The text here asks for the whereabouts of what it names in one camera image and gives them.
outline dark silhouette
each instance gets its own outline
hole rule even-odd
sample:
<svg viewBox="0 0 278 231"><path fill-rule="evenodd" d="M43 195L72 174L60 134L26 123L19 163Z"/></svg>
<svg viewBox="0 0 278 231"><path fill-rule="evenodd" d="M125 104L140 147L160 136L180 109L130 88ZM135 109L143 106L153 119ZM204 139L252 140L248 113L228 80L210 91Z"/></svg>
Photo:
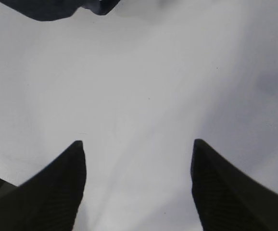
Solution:
<svg viewBox="0 0 278 231"><path fill-rule="evenodd" d="M195 140L192 195L205 231L278 231L278 195Z"/></svg>
<svg viewBox="0 0 278 231"><path fill-rule="evenodd" d="M0 179L0 231L71 231L85 183L81 141L20 187Z"/></svg>
<svg viewBox="0 0 278 231"><path fill-rule="evenodd" d="M79 7L97 15L108 14L120 0L0 0L25 16L38 21L54 21L72 16Z"/></svg>

